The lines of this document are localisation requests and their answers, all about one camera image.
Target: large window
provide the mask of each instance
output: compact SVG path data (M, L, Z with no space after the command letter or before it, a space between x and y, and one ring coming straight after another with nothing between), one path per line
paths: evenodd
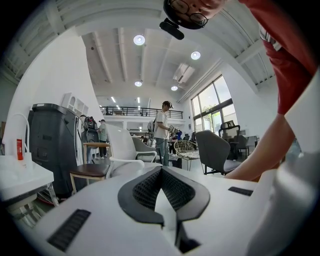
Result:
M219 135L222 123L238 124L236 110L223 76L213 81L192 100L195 131L210 130Z

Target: ceiling vent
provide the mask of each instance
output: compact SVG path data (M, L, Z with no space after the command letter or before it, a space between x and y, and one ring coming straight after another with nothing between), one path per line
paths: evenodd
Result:
M179 84L186 83L195 69L187 64L181 63L178 69L175 71L173 79Z

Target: red shirt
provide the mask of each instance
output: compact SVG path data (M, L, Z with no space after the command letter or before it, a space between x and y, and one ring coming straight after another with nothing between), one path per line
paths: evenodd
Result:
M278 84L278 113L284 115L308 86L317 62L292 19L271 0L239 0L282 48L263 41Z

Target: railing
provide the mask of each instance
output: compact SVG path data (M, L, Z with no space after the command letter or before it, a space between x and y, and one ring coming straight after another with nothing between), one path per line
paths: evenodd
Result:
M101 106L104 116L137 116L155 118L161 109L129 106ZM183 119L182 111L169 110L166 112L168 118Z

